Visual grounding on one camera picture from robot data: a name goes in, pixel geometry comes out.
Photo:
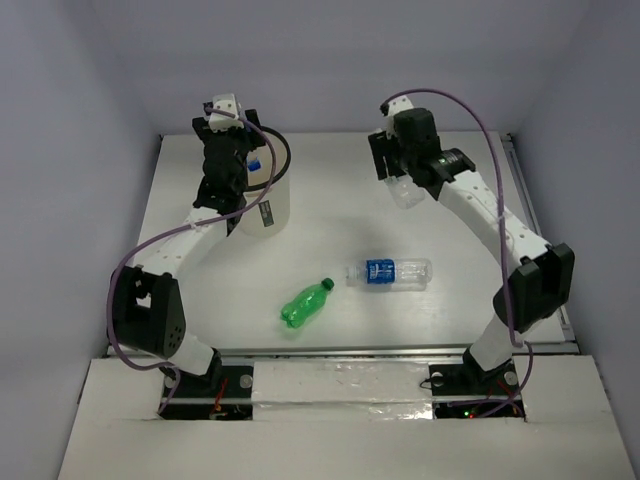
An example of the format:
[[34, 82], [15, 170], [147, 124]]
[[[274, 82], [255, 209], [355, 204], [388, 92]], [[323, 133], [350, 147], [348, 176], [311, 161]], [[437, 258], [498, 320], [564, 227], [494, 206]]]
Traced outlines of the clear bottle blue cap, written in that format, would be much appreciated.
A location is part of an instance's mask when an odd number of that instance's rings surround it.
[[247, 161], [247, 169], [249, 172], [255, 172], [262, 168], [262, 163], [258, 158], [249, 159]]

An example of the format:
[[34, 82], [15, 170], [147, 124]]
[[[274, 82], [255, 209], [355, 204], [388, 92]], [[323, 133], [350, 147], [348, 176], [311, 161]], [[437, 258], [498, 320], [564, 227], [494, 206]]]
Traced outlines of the clear bottle green white label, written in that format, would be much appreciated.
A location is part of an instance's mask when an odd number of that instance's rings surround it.
[[408, 210], [425, 200], [425, 191], [418, 187], [410, 176], [390, 176], [384, 180], [394, 203], [403, 210]]

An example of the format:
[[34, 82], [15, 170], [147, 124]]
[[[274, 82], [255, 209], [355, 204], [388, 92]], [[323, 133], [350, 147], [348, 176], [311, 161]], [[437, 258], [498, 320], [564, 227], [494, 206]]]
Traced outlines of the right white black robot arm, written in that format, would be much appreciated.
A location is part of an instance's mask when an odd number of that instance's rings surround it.
[[575, 254], [531, 231], [504, 205], [502, 187], [489, 188], [471, 159], [445, 150], [433, 114], [407, 97], [382, 105], [384, 128], [368, 137], [377, 177], [396, 204], [411, 208], [432, 197], [476, 236], [499, 263], [503, 284], [494, 316], [462, 362], [442, 374], [448, 395], [482, 394], [509, 364], [530, 330], [568, 300]]

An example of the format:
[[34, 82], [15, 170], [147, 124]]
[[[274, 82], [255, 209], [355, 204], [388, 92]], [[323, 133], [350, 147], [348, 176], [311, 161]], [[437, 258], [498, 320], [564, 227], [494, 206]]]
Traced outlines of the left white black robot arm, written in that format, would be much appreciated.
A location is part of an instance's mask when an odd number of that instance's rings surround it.
[[251, 209], [247, 157], [272, 144], [254, 109], [235, 113], [207, 103], [205, 114], [192, 121], [203, 144], [203, 178], [187, 220], [139, 245], [155, 249], [136, 265], [124, 258], [111, 277], [107, 300], [107, 335], [120, 360], [143, 370], [126, 348], [154, 357], [152, 368], [174, 382], [186, 379], [201, 395], [221, 383], [222, 360], [215, 348], [187, 329], [179, 279], [226, 239]]

